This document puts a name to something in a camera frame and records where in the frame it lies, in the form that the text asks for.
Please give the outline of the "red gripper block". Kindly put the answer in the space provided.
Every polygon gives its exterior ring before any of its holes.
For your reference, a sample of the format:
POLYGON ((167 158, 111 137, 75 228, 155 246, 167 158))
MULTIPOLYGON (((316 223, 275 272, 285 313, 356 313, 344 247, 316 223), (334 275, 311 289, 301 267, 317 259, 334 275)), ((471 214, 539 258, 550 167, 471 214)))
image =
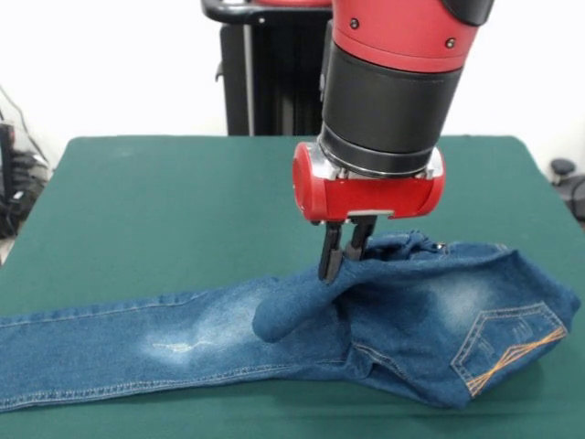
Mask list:
POLYGON ((434 148, 431 161, 413 177, 366 177, 335 165, 316 142, 301 142, 292 161, 292 183, 297 207, 310 222, 327 222, 318 277, 330 284, 337 276, 343 251, 339 243, 342 222, 355 226, 344 249, 347 259, 360 261, 378 217, 415 218, 431 213, 445 187, 443 156, 434 148))

